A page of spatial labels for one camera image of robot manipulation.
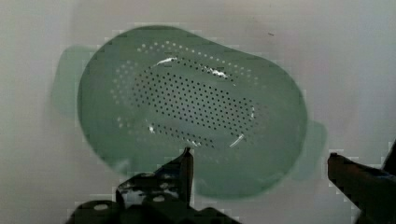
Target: green colander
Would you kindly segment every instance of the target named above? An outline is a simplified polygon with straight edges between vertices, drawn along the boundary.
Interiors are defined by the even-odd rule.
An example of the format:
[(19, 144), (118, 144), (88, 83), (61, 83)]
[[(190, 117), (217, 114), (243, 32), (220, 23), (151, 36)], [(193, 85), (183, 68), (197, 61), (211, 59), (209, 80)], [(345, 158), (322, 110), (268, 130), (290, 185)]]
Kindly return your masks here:
[(279, 66), (167, 26), (133, 29), (93, 55), (78, 116), (93, 150), (124, 175), (191, 147), (196, 192), (216, 198), (274, 185), (298, 158), (307, 123)]

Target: colander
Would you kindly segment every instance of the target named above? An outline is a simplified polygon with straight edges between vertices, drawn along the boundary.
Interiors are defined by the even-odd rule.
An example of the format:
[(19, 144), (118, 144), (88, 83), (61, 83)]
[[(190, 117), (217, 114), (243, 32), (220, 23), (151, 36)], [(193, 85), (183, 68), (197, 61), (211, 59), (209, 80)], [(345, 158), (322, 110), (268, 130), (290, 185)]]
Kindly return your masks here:
[(81, 78), (78, 116), (93, 150), (124, 175), (191, 147), (195, 190), (216, 198), (273, 186), (298, 158), (307, 123), (304, 98), (279, 66), (168, 26), (103, 45)]

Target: plastic colander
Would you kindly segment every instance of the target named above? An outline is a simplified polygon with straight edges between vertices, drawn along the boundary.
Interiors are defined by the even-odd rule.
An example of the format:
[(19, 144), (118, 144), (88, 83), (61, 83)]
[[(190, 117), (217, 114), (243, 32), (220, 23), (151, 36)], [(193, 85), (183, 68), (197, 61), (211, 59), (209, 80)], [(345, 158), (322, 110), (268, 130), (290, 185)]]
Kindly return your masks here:
[(279, 66), (167, 26), (133, 29), (93, 55), (78, 116), (93, 150), (125, 175), (193, 148), (196, 191), (217, 198), (274, 185), (298, 158), (307, 123)]

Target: white surface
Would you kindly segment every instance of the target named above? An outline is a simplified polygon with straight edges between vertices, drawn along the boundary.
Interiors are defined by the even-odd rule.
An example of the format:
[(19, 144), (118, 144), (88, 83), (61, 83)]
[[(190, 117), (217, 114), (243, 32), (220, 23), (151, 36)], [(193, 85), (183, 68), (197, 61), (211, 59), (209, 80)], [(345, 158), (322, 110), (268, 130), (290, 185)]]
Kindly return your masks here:
[(244, 223), (350, 223), (358, 210), (329, 187), (325, 161), (329, 149), (343, 149), (380, 165), (396, 136), (395, 11), (394, 1), (368, 0), (1, 1), (0, 223), (64, 223), (80, 202), (111, 199), (123, 177), (51, 107), (52, 81), (67, 47), (158, 21), (278, 63), (328, 131), (308, 179), (287, 178), (242, 202), (196, 196), (194, 206)]

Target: screw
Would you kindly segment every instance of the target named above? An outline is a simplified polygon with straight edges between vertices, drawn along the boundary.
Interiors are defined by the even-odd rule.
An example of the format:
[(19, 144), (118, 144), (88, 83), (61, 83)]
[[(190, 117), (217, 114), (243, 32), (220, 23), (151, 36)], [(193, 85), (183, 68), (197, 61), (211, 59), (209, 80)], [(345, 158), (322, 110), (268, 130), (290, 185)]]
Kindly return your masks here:
[(149, 176), (154, 176), (154, 173), (143, 173), (142, 176), (143, 177), (149, 177)]
[(155, 203), (161, 203), (161, 202), (165, 201), (165, 198), (162, 195), (160, 195), (160, 196), (153, 198), (152, 201), (154, 201)]
[(160, 188), (161, 189), (167, 189), (168, 188), (168, 184), (167, 183), (161, 183)]
[(131, 184), (130, 182), (127, 182), (124, 186), (122, 186), (123, 189), (129, 189), (131, 187), (134, 187), (134, 184)]
[(101, 204), (97, 204), (93, 209), (95, 209), (96, 211), (103, 211), (106, 210), (108, 208), (108, 205), (105, 203), (101, 203)]
[(165, 174), (165, 175), (163, 175), (163, 178), (164, 178), (164, 179), (170, 179), (170, 178), (172, 178), (172, 176), (171, 176), (171, 175)]

